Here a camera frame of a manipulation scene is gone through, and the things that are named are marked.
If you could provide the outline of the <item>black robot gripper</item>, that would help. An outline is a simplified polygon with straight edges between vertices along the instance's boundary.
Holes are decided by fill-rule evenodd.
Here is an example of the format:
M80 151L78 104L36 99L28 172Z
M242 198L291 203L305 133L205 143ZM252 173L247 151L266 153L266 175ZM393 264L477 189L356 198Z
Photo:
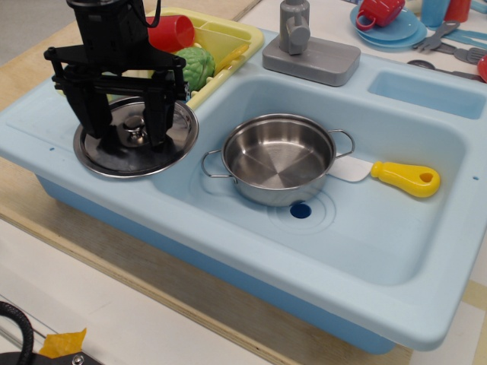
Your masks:
M68 1L74 11L82 44L50 47L44 58L51 61L56 77L64 75L62 64L85 67L96 73L121 75L128 70L170 72L178 100L189 99L189 85L184 81L186 61L170 52L154 48L148 31L162 23L161 2L157 2L152 21L145 16L142 1ZM107 96L91 85L69 85L64 89L68 103L84 131L102 138L111 124ZM145 129L149 144L158 148L173 125L175 99L162 90L150 89L143 96Z

